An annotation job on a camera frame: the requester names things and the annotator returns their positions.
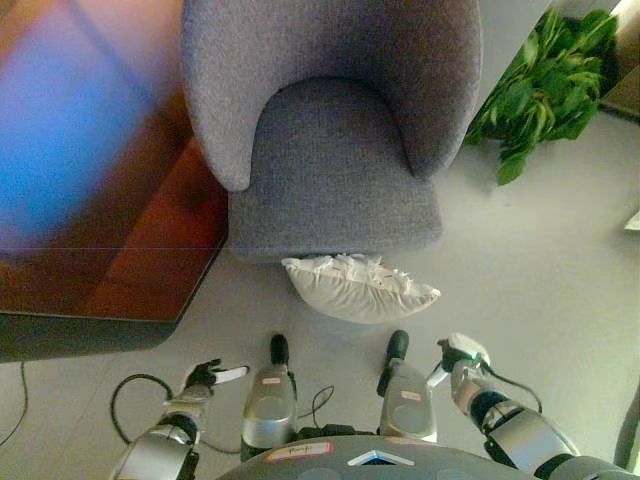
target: chair seat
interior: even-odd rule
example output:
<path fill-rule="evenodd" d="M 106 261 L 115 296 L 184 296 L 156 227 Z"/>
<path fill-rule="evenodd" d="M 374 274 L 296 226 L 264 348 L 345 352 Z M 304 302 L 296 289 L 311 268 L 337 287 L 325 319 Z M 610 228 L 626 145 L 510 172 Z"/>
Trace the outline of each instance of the chair seat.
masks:
<path fill-rule="evenodd" d="M 433 185 L 412 175 L 385 102 L 335 78 L 269 100 L 229 217 L 231 248 L 248 262 L 414 250 L 441 232 Z"/>

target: chair backrest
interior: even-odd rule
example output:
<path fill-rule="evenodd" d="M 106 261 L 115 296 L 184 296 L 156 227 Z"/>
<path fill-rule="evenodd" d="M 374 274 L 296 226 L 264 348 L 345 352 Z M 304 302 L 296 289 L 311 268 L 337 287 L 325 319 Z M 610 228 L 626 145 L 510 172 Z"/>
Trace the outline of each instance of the chair backrest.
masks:
<path fill-rule="evenodd" d="M 182 56 L 196 136 L 218 180 L 248 187 L 271 96 L 311 77 L 377 90 L 414 174 L 448 165 L 479 85 L 477 0 L 186 0 Z"/>

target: white object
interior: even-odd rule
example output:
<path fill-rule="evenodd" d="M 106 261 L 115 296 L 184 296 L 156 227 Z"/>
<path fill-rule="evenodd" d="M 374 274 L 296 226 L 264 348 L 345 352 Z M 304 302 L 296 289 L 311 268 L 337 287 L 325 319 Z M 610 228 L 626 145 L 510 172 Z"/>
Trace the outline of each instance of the white object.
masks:
<path fill-rule="evenodd" d="M 355 323 L 382 323 L 424 310 L 440 291 L 380 265 L 380 257 L 285 258 L 296 290 L 315 310 Z"/>
<path fill-rule="evenodd" d="M 491 358 L 489 358 L 489 352 L 484 345 L 476 342 L 473 338 L 468 337 L 464 333 L 454 332 L 449 335 L 447 339 L 449 346 L 461 352 L 465 352 L 467 355 L 474 359 L 480 359 L 487 365 L 491 365 Z"/>
<path fill-rule="evenodd" d="M 625 230 L 640 230 L 640 211 L 636 213 L 624 226 Z"/>

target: white pillow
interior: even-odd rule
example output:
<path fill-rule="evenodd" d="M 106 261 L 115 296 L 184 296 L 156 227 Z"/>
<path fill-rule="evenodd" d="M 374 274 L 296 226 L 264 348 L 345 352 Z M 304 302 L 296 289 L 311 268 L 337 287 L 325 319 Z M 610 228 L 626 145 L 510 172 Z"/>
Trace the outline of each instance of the white pillow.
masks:
<path fill-rule="evenodd" d="M 414 283 L 406 273 L 380 265 L 365 255 L 285 258 L 296 290 L 325 315 L 356 323 L 382 323 L 424 310 L 440 291 Z"/>

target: cushion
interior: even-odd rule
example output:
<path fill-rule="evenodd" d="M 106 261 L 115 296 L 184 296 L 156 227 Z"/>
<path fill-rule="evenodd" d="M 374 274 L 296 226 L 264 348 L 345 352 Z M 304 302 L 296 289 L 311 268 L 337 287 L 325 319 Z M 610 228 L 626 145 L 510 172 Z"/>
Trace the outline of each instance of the cushion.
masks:
<path fill-rule="evenodd" d="M 380 257 L 338 255 L 285 258 L 291 282 L 315 310 L 355 323 L 382 323 L 424 310 L 440 297 L 406 273 L 380 265 Z"/>
<path fill-rule="evenodd" d="M 386 104 L 348 80 L 275 95 L 256 130 L 250 187 L 230 198 L 231 248 L 250 262 L 415 250 L 441 231 L 433 186 L 411 174 Z"/>

